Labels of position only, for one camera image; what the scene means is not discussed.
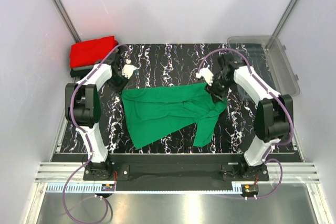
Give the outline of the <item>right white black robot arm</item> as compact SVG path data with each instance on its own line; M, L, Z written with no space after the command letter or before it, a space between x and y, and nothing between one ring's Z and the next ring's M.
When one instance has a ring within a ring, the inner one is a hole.
M217 59L220 71L212 73L199 65L196 77L205 80L205 90L214 102L223 101L229 88L236 84L243 88L257 106L255 137L231 173L232 177L250 180L262 172L267 156L276 146L286 146L292 142L293 99L271 88L243 54L231 48L223 48L222 51L224 55Z

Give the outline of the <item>connector box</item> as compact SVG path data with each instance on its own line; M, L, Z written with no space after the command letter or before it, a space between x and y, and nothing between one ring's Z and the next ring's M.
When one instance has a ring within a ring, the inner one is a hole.
M116 184L102 184L101 191L115 191Z
M243 185L242 189L244 194L257 195L259 192L258 184Z

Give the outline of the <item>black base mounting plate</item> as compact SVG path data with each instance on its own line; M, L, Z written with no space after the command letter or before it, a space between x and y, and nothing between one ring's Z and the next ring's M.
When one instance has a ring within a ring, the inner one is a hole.
M209 176L224 181L269 181L264 164L249 168L239 154L110 154L110 170L126 176Z

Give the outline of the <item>left connector box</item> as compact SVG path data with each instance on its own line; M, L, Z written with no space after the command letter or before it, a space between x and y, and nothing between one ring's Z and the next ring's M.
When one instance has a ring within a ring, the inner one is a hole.
M101 191L115 191L116 184L102 184Z

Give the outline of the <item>aluminium frame rail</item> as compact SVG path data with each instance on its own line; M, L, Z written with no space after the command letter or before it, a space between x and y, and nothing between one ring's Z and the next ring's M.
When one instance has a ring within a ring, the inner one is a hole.
M79 168L79 163L41 163L38 169L36 180L37 181L50 181L50 182L64 182L67 178ZM281 179L285 184L303 183L303 184L317 184L320 182L315 165L313 163L282 163L278 165L276 162L270 162L266 165L269 181L259 182L275 184ZM123 176L120 181L131 181L136 178L163 178L166 179L171 176L155 176L155 175L136 175L130 176L127 179ZM173 178L196 178L196 177L182 177L173 176ZM252 181L241 181L243 183L252 183Z

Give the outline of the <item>green t shirt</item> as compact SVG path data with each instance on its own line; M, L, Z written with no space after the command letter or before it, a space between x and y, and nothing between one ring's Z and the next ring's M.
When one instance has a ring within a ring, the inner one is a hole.
M210 143L227 102L213 103L205 86L197 83L124 90L121 98L134 147L143 148L191 124L197 126L193 145Z

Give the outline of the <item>right connector box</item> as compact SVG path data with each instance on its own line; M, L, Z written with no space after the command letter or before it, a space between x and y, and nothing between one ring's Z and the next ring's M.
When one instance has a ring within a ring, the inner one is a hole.
M259 192L258 184L243 185L242 189L244 194L257 195Z

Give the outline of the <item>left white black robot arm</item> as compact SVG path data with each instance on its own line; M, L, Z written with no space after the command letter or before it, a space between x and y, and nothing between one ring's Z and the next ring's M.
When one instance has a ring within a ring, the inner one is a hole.
M70 72L79 81L65 87L65 117L81 135L87 149L87 161L83 164L85 180L107 180L113 176L110 154L99 129L99 91L109 84L115 93L121 94L128 82L122 74L124 66L121 55L113 52L104 62L99 60L94 65L74 68Z

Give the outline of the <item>clear plastic bin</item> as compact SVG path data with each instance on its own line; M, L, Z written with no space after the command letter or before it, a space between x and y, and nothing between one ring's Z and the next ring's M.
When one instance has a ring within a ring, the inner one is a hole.
M300 94L294 74L280 40L273 36L231 36L227 45L247 57L257 74L273 89L296 97Z

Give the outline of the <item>folded red t shirt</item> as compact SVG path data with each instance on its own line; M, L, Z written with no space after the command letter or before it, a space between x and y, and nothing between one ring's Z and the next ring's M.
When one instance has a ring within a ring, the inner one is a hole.
M70 68L94 65L96 61L102 60L116 45L118 45L118 41L114 36L75 43L70 50Z

